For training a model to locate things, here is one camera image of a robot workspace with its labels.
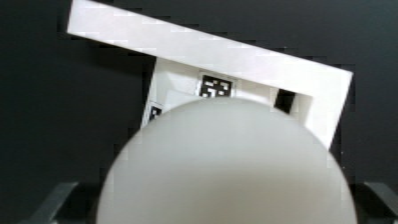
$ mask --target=black background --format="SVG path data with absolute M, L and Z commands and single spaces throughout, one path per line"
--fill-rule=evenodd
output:
M 155 58 L 73 39 L 70 0 L 2 1 L 0 223 L 59 182 L 100 183 L 139 129 Z M 120 7 L 356 72 L 333 153 L 398 184 L 398 1 L 125 0 Z

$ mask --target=white card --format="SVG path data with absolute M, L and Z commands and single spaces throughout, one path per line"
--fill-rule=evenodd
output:
M 210 83 L 208 87 L 205 77 L 210 77 L 214 81 L 217 81 L 217 83 Z M 230 89 L 226 89 L 226 86 L 223 86 L 223 81 L 230 82 L 232 91 L 228 91 Z M 196 101 L 198 99 L 216 97 L 216 95 L 212 94 L 205 94 L 203 96 L 201 89 L 205 86 L 207 88 L 210 88 L 212 92 L 214 88 L 217 88 L 217 85 L 223 91 L 223 94 L 217 94 L 217 97 L 237 97 L 253 100 L 272 107 L 276 106 L 281 97 L 281 89 L 256 82 L 237 79 L 235 77 L 230 77 L 228 75 L 223 75 L 212 71 L 205 71 L 203 69 L 159 58 L 148 102 L 150 104 L 152 102 L 160 102 L 160 104 L 164 105 L 164 112 L 168 112 L 171 109 L 175 109 L 178 106 Z M 287 111 L 287 113 L 303 124 L 308 118 L 310 106 L 311 97 L 297 93 L 294 101 L 290 103 L 292 109 L 290 111 Z
M 73 0 L 68 33 L 311 97 L 303 124 L 329 148 L 352 72 L 91 0 Z

